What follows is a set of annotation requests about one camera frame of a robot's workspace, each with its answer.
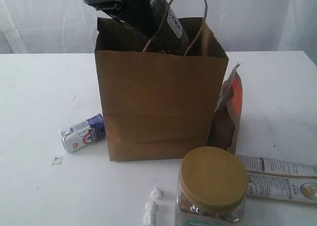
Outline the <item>brown pouch with orange label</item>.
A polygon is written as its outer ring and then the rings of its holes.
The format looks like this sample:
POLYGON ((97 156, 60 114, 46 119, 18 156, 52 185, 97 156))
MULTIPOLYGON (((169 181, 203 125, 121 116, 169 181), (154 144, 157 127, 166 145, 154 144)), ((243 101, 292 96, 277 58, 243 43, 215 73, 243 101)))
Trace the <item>brown pouch with orange label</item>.
POLYGON ((240 65, 236 64, 222 84, 207 140, 208 146, 232 154, 236 152, 243 103, 242 82, 237 72, 240 65))

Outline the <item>white curtain backdrop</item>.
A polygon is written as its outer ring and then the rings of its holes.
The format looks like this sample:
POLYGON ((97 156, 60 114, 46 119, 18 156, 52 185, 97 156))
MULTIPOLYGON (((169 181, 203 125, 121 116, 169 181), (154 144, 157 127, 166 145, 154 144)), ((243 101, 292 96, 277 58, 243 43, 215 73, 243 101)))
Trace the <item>white curtain backdrop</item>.
MULTIPOLYGON (((178 17, 202 16, 228 52, 304 51, 317 59, 317 0, 173 0, 178 17)), ((0 51, 91 53, 97 18, 82 0, 0 0, 0 51)))

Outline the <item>white candy top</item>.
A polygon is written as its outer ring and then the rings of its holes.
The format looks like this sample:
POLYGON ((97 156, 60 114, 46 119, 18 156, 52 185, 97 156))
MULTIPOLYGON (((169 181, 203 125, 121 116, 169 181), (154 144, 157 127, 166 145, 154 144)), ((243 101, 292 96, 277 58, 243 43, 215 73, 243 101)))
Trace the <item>white candy top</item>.
POLYGON ((150 197, 152 200, 161 200, 163 198, 163 192, 155 187, 151 192, 150 192, 150 197))

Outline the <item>brown paper bag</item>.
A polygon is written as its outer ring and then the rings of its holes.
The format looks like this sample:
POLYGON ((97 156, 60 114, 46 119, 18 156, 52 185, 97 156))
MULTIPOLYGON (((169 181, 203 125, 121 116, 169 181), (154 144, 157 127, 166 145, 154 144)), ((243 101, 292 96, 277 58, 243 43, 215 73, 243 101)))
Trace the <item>brown paper bag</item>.
POLYGON ((180 159, 206 144, 228 57, 201 17, 181 18, 185 56, 145 52, 98 18, 95 62, 111 161, 180 159))

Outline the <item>white long noodle package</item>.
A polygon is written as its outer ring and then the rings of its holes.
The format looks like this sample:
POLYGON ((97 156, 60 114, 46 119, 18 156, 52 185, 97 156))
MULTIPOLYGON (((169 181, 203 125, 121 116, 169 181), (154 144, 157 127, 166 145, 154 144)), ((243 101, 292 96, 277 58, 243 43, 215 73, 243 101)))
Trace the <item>white long noodle package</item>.
POLYGON ((317 203, 317 167, 272 158, 236 156, 248 174, 249 196, 317 203))

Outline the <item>dark jar with metal lid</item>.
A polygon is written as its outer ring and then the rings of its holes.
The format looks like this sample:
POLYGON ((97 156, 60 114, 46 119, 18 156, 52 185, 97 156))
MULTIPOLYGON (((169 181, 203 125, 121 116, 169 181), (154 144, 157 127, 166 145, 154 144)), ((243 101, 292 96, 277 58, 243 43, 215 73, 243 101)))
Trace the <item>dark jar with metal lid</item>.
POLYGON ((157 25, 157 34, 148 50, 182 56, 189 46, 189 38, 167 0, 150 0, 157 25))

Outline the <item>nut jar with gold lid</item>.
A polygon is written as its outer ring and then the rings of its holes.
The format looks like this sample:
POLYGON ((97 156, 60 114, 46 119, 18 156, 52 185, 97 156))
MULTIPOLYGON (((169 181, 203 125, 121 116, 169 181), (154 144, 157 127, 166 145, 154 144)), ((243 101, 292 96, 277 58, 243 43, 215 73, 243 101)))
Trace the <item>nut jar with gold lid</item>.
POLYGON ((177 184, 176 226, 232 226, 245 215, 248 176, 238 158, 205 146, 183 159, 177 184))

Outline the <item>blue white milk carton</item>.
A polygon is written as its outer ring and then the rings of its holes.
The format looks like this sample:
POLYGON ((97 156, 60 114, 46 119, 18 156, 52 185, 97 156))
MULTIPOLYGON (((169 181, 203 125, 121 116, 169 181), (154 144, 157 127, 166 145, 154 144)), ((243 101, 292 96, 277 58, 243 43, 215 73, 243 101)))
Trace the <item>blue white milk carton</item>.
POLYGON ((61 142, 67 153, 77 151, 91 143, 105 139, 105 137, 104 118, 100 113, 60 130, 61 142))

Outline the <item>white candy bottom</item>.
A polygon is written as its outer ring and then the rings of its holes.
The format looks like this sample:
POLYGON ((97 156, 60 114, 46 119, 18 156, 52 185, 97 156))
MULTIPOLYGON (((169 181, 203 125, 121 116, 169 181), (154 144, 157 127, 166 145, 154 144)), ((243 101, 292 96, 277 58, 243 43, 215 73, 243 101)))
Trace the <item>white candy bottom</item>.
POLYGON ((154 226, 156 223, 156 216, 153 212, 145 212, 143 215, 143 225, 144 226, 154 226))

